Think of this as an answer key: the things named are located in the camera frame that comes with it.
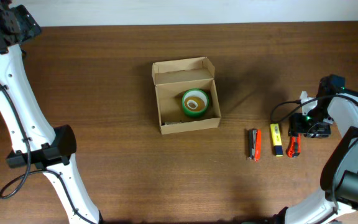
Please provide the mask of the blue white marker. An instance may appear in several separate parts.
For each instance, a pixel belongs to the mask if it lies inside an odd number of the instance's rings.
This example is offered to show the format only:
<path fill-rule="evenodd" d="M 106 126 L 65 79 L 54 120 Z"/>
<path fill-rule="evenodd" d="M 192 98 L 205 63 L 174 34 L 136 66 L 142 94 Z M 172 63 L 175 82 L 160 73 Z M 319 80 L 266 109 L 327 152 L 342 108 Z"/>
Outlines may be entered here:
<path fill-rule="evenodd" d="M 168 125 L 176 125 L 176 124 L 183 124 L 186 123 L 184 121 L 169 121 L 162 123 L 162 126 L 168 126 Z"/>

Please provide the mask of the orange utility knife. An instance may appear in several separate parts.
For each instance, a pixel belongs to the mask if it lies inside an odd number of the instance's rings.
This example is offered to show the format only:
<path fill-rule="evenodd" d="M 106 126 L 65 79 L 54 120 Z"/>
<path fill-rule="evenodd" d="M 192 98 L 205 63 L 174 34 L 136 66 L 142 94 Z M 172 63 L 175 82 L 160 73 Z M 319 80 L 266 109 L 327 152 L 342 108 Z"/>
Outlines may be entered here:
<path fill-rule="evenodd" d="M 301 136 L 298 134 L 297 136 L 292 136 L 290 138 L 290 143 L 287 149 L 287 156 L 290 158 L 296 158 L 300 155 L 301 147 L 300 147 L 300 138 Z"/>

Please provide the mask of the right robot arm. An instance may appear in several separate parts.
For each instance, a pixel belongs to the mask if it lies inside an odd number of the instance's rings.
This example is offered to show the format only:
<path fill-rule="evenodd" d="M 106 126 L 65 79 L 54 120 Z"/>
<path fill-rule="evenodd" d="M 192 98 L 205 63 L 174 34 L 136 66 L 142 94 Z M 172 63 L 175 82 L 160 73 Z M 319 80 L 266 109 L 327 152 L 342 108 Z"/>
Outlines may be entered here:
<path fill-rule="evenodd" d="M 320 187 L 292 207 L 283 208 L 270 223 L 337 223 L 337 218 L 358 212 L 358 92 L 345 87 L 345 79 L 329 75 L 319 81 L 317 95 L 303 91 L 297 107 L 284 116 L 291 137 L 289 157 L 300 155 L 300 138 L 327 138 L 335 124 L 342 139 L 323 167 Z"/>

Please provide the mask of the small yellow tape roll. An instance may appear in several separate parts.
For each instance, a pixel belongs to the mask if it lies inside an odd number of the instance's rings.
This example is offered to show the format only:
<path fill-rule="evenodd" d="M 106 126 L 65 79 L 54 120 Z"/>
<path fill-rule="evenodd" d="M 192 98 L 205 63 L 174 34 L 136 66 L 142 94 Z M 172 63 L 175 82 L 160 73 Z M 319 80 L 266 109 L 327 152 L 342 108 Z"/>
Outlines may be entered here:
<path fill-rule="evenodd" d="M 204 110 L 206 103 L 197 96 L 190 96 L 185 99 L 185 108 L 189 111 L 199 112 Z"/>

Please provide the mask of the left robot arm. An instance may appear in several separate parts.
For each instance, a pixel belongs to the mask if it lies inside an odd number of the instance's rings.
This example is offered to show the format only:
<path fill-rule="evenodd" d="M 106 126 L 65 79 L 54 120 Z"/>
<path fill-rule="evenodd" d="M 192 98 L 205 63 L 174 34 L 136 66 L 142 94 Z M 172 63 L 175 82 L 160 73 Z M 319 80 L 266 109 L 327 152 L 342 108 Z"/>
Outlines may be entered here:
<path fill-rule="evenodd" d="M 11 168 L 26 170 L 1 189 L 0 199 L 18 193 L 28 176 L 43 174 L 53 185 L 70 223 L 102 223 L 101 212 L 78 172 L 72 128 L 54 128 L 48 123 L 25 73 L 26 52 L 21 45 L 42 30 L 25 6 L 10 5 L 10 1 L 0 1 L 0 113 L 12 142 L 6 162 Z"/>

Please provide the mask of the cardboard box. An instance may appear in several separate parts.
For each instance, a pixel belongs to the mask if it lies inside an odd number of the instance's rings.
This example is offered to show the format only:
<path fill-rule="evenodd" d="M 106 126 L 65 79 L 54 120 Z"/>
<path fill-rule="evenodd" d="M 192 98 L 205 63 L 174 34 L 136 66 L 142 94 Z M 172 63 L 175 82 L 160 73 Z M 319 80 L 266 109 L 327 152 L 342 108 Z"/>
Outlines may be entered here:
<path fill-rule="evenodd" d="M 215 67 L 206 57 L 155 62 L 152 78 L 157 97 L 157 109 L 162 134 L 217 128 L 221 111 L 215 83 Z M 209 98 L 206 113 L 199 118 L 187 116 L 181 105 L 184 93 L 190 89 L 203 90 Z M 162 126 L 169 121 L 186 123 Z"/>

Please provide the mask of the green tape roll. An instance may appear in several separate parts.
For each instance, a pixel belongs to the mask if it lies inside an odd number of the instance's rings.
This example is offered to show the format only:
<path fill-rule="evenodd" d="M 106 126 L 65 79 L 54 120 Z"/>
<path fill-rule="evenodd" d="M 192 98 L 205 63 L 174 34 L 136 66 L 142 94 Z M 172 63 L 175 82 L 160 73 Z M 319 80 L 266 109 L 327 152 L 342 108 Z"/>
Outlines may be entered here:
<path fill-rule="evenodd" d="M 190 97 L 190 96 L 197 96 L 199 98 L 201 98 L 205 103 L 206 103 L 206 107 L 204 110 L 202 111 L 199 111 L 199 112 L 194 112 L 194 111 L 189 111 L 185 108 L 185 99 Z M 182 105 L 182 110 L 183 112 L 191 117 L 191 118 L 199 118 L 201 117 L 202 115 L 204 115 L 206 113 L 206 110 L 208 109 L 208 106 L 209 106 L 209 98 L 207 96 L 207 94 L 203 91 L 203 90 L 200 90 L 200 89 L 190 89 L 188 91 L 186 91 L 184 93 L 184 95 L 182 96 L 182 99 L 181 99 L 181 105 Z"/>

